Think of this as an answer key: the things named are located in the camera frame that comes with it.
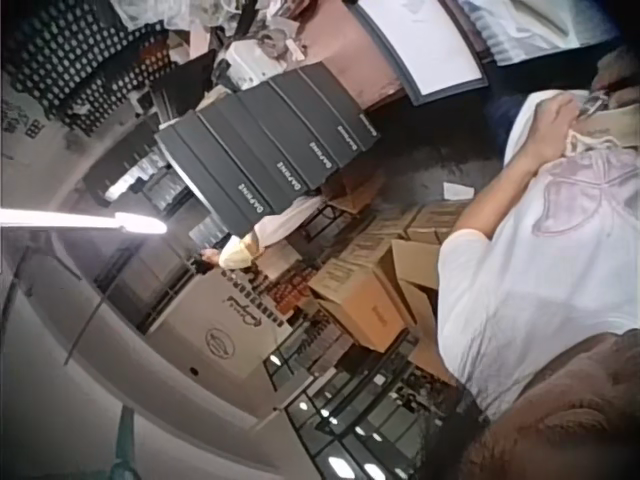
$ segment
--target box logo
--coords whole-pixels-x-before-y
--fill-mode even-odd
[[[322,150],[320,150],[320,147],[318,147],[316,142],[311,142],[309,146],[311,147],[311,150],[313,150],[313,153],[315,153],[318,156],[318,158],[322,160],[323,165],[327,169],[333,168],[333,163],[331,163],[329,159],[326,157],[326,155],[322,153]]]
[[[282,162],[278,162],[278,164],[276,165],[276,167],[278,167],[278,170],[280,170],[283,175],[285,176],[285,178],[287,179],[287,181],[293,186],[293,189],[295,191],[298,191],[302,188],[302,185],[300,185],[300,182],[298,182],[295,177],[293,175],[291,175],[291,172],[289,171],[289,169],[285,166],[284,163]]]
[[[367,127],[367,129],[369,130],[369,133],[374,136],[377,137],[378,136],[378,131],[373,128],[373,125],[371,125],[371,122],[369,121],[369,119],[367,117],[364,116],[364,114],[360,114],[360,120],[362,120],[362,123],[364,123],[364,126]]]
[[[241,183],[240,185],[238,185],[238,190],[240,190],[242,194],[245,196],[245,198],[249,200],[249,204],[256,209],[256,212],[258,213],[264,212],[264,207],[262,206],[262,204],[258,200],[256,200],[256,198],[253,196],[253,193],[249,191],[249,189],[244,183]]]
[[[347,131],[344,129],[342,125],[338,126],[338,131],[344,137],[345,141],[349,144],[349,146],[351,147],[351,150],[353,150],[354,152],[358,150],[358,146],[355,144],[353,140],[351,140],[351,137],[349,136],[349,134],[347,133]]]

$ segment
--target fluorescent light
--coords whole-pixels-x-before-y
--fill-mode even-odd
[[[373,480],[386,480],[385,474],[380,470],[380,467],[373,463],[365,463],[364,469]]]
[[[409,479],[409,475],[404,473],[403,470],[401,470],[399,468],[395,468],[393,471],[396,472],[396,475],[398,475],[402,480],[408,480]]]
[[[75,213],[2,208],[0,209],[0,225],[6,227],[108,228],[147,234],[162,234],[167,231],[167,226],[157,218],[124,212],[117,212],[114,218],[109,218]]]
[[[339,457],[329,457],[329,465],[333,468],[340,478],[356,478],[356,474],[349,464]]]
[[[157,218],[124,212],[116,212],[115,218],[127,232],[160,235],[167,231],[167,226]]]

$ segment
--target cardboard box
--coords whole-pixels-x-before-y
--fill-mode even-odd
[[[353,239],[339,258],[372,270],[398,309],[405,325],[414,327],[415,320],[409,313],[409,306],[404,302],[393,264],[391,242],[396,238],[398,235],[363,232]]]
[[[413,223],[419,211],[419,207],[396,207],[380,212],[365,231],[367,233],[399,235],[407,238],[407,228]]]
[[[445,367],[438,351],[436,318],[432,305],[432,299],[437,298],[440,246],[393,240],[392,250],[396,277],[404,300],[416,319],[415,331],[420,336],[420,342],[409,360],[426,372],[455,385],[456,379]]]
[[[392,240],[395,274],[404,301],[416,322],[417,333],[436,342],[432,300],[438,289],[439,245]]]
[[[447,369],[435,343],[422,339],[409,355],[409,361],[450,385],[456,385],[456,378]]]
[[[340,197],[335,197],[331,192],[322,187],[322,193],[329,200],[327,203],[352,215],[357,215],[365,207],[369,206],[384,184],[384,177],[376,173],[356,190],[348,191]]]
[[[378,275],[367,267],[331,259],[309,287],[321,308],[365,347],[384,352],[405,326]]]
[[[414,242],[442,245],[468,204],[468,201],[460,201],[427,205],[407,228],[407,237]]]

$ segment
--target person in white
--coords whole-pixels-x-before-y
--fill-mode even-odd
[[[579,103],[548,96],[442,245],[438,346],[486,421],[417,478],[638,478],[640,157],[566,152]]]
[[[220,266],[225,270],[248,267],[267,247],[289,236],[323,202],[321,196],[296,198],[280,215],[269,215],[260,220],[244,238],[231,237],[222,251],[215,248],[202,250],[202,260],[211,267]]]

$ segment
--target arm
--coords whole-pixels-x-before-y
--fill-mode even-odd
[[[541,102],[520,151],[462,212],[452,233],[470,229],[493,237],[540,167],[562,156],[569,128],[578,113],[579,105],[568,93]]]

